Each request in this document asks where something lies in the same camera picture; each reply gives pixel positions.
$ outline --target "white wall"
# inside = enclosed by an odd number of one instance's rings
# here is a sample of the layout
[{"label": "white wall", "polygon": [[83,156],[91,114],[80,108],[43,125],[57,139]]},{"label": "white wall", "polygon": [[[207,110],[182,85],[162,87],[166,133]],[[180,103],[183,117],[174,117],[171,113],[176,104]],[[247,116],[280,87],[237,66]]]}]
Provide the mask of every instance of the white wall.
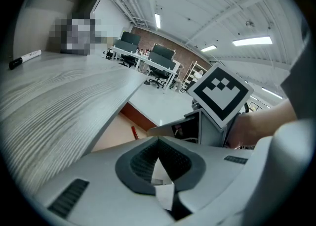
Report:
[{"label": "white wall", "polygon": [[93,12],[96,19],[96,31],[100,31],[102,37],[120,38],[123,31],[128,31],[130,22],[110,0],[100,0]]},{"label": "white wall", "polygon": [[59,52],[60,45],[50,44],[49,31],[57,18],[66,18],[79,0],[25,0],[14,33],[13,58],[41,49]]}]

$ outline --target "human arm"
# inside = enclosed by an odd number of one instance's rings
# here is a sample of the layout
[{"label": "human arm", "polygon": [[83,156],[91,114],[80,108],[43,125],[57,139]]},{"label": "human arm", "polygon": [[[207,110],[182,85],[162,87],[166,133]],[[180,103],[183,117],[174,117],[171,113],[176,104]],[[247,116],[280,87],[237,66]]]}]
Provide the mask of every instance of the human arm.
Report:
[{"label": "human arm", "polygon": [[227,144],[230,148],[253,146],[259,139],[272,136],[280,126],[296,119],[288,99],[271,109],[241,114],[229,133]]}]

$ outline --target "black and white fiducial marker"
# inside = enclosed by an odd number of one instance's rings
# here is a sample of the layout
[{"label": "black and white fiducial marker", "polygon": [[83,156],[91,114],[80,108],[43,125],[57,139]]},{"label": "black and white fiducial marker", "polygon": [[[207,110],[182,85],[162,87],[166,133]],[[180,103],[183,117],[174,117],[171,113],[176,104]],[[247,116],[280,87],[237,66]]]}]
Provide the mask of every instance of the black and white fiducial marker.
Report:
[{"label": "black and white fiducial marker", "polygon": [[214,65],[190,89],[190,95],[223,128],[253,93],[242,78],[221,64]]},{"label": "black and white fiducial marker", "polygon": [[32,53],[25,54],[25,55],[15,59],[15,60],[9,62],[9,68],[10,68],[10,70],[13,70],[15,67],[19,66],[23,62],[31,60],[32,58],[37,57],[39,55],[41,55],[41,50],[36,50]]}]

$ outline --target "red object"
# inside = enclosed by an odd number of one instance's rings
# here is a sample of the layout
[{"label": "red object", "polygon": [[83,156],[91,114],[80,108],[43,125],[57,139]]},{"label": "red object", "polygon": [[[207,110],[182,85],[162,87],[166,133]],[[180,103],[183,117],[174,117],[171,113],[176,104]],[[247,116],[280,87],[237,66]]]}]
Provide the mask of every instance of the red object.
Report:
[{"label": "red object", "polygon": [[133,131],[133,134],[134,134],[135,139],[138,140],[139,137],[138,137],[138,134],[137,134],[136,129],[135,129],[134,126],[132,127],[132,131]]}]

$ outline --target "computer monitor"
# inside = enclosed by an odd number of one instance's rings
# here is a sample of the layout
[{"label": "computer monitor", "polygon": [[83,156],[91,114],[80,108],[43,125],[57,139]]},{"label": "computer monitor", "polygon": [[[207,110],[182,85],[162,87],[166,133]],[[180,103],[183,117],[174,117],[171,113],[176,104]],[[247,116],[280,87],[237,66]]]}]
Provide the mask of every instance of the computer monitor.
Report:
[{"label": "computer monitor", "polygon": [[160,46],[158,44],[155,44],[153,48],[153,52],[156,54],[159,54],[169,60],[172,59],[174,52],[172,50],[167,49],[166,47]]},{"label": "computer monitor", "polygon": [[136,34],[124,32],[120,40],[123,42],[131,43],[133,45],[138,45],[140,41],[140,36]]}]

